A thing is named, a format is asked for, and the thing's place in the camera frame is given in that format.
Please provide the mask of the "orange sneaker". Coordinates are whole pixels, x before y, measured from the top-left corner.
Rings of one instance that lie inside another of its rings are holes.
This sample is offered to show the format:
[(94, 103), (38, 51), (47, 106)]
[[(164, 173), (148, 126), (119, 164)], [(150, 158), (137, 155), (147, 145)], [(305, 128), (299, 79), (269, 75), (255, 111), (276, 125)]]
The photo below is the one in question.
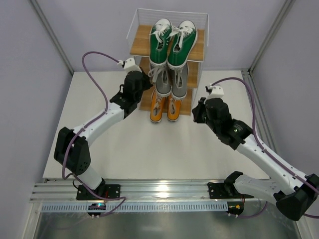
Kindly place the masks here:
[(169, 121), (178, 120), (181, 104), (182, 104), (182, 100), (177, 100), (172, 95), (168, 97), (167, 119)]
[(150, 109), (150, 120), (153, 123), (158, 123), (162, 119), (164, 110), (164, 104), (166, 97), (159, 95), (156, 90), (153, 90), (151, 96), (151, 109)]

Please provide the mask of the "grey sneaker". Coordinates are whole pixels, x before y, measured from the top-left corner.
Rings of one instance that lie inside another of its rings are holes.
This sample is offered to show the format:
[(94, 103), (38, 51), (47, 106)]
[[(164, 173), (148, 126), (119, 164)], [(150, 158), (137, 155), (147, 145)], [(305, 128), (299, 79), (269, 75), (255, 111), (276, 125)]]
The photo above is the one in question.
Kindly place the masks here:
[(182, 68), (169, 71), (171, 76), (171, 93), (176, 100), (183, 100), (187, 94), (188, 64)]
[(166, 65), (153, 66), (150, 64), (148, 76), (152, 79), (156, 93), (161, 97), (167, 97), (171, 93), (171, 83)]

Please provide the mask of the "green sneaker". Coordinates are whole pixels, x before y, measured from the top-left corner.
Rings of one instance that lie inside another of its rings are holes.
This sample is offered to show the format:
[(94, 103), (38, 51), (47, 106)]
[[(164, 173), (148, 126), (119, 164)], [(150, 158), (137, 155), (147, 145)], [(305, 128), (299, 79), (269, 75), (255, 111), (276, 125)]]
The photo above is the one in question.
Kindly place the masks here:
[(168, 45), (170, 34), (172, 32), (171, 21), (162, 18), (158, 20), (151, 28), (149, 34), (150, 43), (150, 63), (153, 66), (162, 66), (167, 62)]
[(193, 21), (185, 20), (179, 26), (173, 26), (169, 38), (172, 45), (168, 56), (168, 67), (181, 69), (187, 63), (190, 52), (197, 42), (198, 32)]

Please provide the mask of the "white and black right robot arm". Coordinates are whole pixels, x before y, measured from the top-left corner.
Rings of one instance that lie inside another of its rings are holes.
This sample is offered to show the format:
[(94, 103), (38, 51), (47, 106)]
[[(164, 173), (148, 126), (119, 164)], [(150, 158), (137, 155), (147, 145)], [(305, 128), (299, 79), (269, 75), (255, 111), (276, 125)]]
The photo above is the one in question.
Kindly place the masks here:
[(200, 98), (192, 110), (195, 123), (206, 124), (225, 145), (260, 167), (270, 178), (259, 180), (235, 171), (224, 181), (229, 193), (253, 196), (298, 221), (319, 195), (319, 177), (306, 175), (274, 153), (243, 121), (233, 119), (221, 98)]

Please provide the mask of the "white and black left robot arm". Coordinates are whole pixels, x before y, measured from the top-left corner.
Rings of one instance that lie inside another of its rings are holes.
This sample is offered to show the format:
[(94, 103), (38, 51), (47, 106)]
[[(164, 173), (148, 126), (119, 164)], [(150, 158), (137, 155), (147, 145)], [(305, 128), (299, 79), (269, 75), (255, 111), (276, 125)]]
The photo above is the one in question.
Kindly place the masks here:
[(105, 200), (108, 187), (91, 166), (90, 146), (110, 127), (127, 118), (151, 86), (149, 76), (141, 68), (131, 70), (106, 109), (74, 129), (63, 127), (59, 131), (53, 157), (63, 170), (71, 171), (93, 199)]

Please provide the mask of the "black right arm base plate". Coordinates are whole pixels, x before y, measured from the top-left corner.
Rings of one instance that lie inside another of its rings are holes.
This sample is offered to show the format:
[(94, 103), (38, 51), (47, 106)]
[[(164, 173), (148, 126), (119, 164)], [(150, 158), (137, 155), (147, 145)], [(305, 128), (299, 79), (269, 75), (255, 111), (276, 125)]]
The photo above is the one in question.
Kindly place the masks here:
[(210, 199), (254, 198), (251, 195), (239, 193), (232, 184), (208, 182), (207, 187)]

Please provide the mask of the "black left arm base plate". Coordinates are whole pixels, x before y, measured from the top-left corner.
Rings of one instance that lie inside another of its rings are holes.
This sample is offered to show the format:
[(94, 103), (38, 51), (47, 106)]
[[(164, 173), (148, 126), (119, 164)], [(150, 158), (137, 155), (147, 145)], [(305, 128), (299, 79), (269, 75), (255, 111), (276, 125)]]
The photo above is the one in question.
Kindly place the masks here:
[[(107, 199), (118, 199), (121, 193), (120, 184), (105, 184), (99, 186), (93, 193), (99, 197)], [(99, 200), (96, 196), (92, 195), (83, 185), (79, 185), (76, 200), (78, 201), (88, 201), (88, 200)]]

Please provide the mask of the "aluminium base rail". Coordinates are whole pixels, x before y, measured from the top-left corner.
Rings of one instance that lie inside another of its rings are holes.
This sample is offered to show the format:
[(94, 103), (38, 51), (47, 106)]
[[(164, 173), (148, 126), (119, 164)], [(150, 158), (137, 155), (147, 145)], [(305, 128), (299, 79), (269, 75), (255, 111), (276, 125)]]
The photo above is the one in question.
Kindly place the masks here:
[[(72, 179), (45, 179), (36, 183), (29, 201), (63, 202), (75, 201), (77, 190)], [(116, 180), (106, 179), (107, 184), (119, 184), (120, 195), (128, 200), (207, 200), (208, 183), (222, 183), (222, 180)]]

